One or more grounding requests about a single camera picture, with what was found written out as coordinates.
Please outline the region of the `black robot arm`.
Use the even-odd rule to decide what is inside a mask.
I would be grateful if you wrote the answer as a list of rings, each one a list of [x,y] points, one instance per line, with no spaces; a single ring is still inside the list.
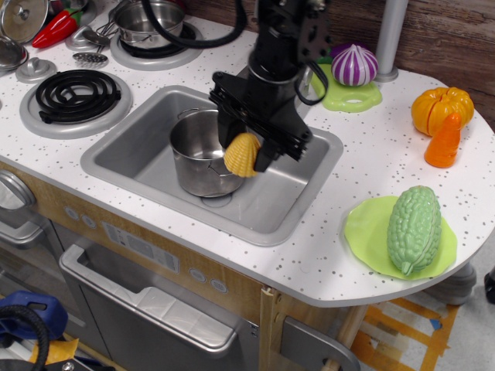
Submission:
[[[243,131],[262,137],[254,170],[265,171],[281,155],[299,160],[312,132],[296,110],[309,99],[302,82],[311,70],[329,86],[316,61],[328,50],[326,1],[259,1],[258,38],[246,77],[217,72],[210,99],[217,105],[219,142],[227,148]]]

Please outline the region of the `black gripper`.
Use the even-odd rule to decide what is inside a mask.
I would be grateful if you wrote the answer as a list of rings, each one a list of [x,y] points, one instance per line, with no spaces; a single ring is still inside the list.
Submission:
[[[254,163],[256,172],[265,172],[270,164],[282,155],[298,161],[312,132],[299,116],[295,101],[307,100],[299,90],[307,63],[295,76],[287,80],[267,80],[247,69],[247,76],[234,76],[224,72],[213,74],[214,88],[210,100],[217,105],[218,138],[223,148],[246,129],[263,138]]]

